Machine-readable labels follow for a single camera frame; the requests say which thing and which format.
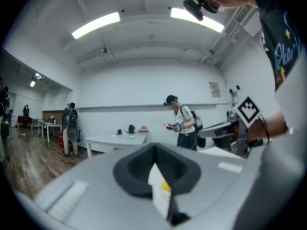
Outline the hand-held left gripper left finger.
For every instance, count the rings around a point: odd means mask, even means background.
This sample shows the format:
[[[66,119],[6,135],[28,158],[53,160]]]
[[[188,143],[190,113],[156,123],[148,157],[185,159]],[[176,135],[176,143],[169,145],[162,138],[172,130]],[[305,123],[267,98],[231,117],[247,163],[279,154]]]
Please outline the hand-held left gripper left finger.
[[[35,204],[56,229],[170,230],[148,184],[155,144],[96,155],[45,186]]]

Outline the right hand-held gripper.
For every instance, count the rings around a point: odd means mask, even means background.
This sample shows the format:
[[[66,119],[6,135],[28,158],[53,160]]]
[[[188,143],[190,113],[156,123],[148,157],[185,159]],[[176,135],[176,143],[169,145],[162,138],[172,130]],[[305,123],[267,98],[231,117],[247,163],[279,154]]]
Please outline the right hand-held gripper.
[[[260,117],[260,114],[259,107],[247,96],[227,112],[227,122],[203,128],[198,132],[198,135],[201,138],[233,136],[233,141],[230,142],[232,152],[238,156],[246,155],[248,154],[249,129]]]

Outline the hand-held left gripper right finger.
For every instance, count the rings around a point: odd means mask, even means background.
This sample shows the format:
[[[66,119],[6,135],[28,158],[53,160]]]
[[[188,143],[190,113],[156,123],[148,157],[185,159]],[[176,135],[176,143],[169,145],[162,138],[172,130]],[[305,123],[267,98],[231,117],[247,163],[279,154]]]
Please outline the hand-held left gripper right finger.
[[[247,160],[217,147],[200,152],[155,144],[155,206],[165,217],[157,230],[232,230],[242,195],[234,186]]]

